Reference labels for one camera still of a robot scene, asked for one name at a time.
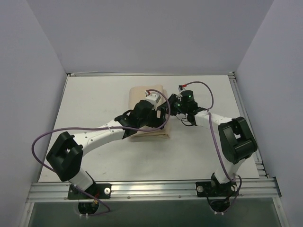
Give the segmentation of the beige cloth wrap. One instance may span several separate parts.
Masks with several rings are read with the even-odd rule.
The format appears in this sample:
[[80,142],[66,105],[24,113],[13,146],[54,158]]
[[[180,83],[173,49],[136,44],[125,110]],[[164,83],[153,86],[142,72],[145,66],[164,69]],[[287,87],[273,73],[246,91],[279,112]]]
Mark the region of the beige cloth wrap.
[[[164,89],[163,85],[152,85],[152,86],[137,86],[133,87],[129,91],[129,101],[128,101],[128,108],[133,109],[134,106],[142,99],[146,97],[145,91],[147,89],[156,89],[162,92],[167,98],[168,94],[167,91]],[[162,130],[156,130],[153,132],[142,132],[139,131],[136,134],[129,137],[131,142],[139,142],[139,141],[148,141],[151,139],[170,139],[171,134],[171,123],[168,123],[164,126]]]

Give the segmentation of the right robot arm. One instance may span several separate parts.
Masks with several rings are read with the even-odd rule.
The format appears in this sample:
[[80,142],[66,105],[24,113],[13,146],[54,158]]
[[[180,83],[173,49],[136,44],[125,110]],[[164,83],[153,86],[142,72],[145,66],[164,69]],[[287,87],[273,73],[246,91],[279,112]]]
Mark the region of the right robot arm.
[[183,114],[192,125],[211,131],[221,166],[212,175],[210,189],[215,195],[223,194],[227,183],[235,181],[240,166],[258,149],[247,121],[243,117],[223,117],[200,107],[191,90],[172,94],[162,104],[162,109],[166,111],[169,107],[170,115]]

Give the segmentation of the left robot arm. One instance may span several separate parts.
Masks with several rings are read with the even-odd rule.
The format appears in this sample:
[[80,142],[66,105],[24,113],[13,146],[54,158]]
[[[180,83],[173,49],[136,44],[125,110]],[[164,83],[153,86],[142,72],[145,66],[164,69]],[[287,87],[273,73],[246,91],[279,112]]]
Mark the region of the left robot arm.
[[138,102],[134,109],[127,110],[97,130],[84,133],[61,133],[46,159],[62,182],[78,186],[84,198],[91,198],[96,191],[93,179],[81,168],[83,157],[89,152],[116,140],[123,140],[138,131],[148,128],[162,129],[167,122],[170,107],[162,104],[154,107],[147,100]]

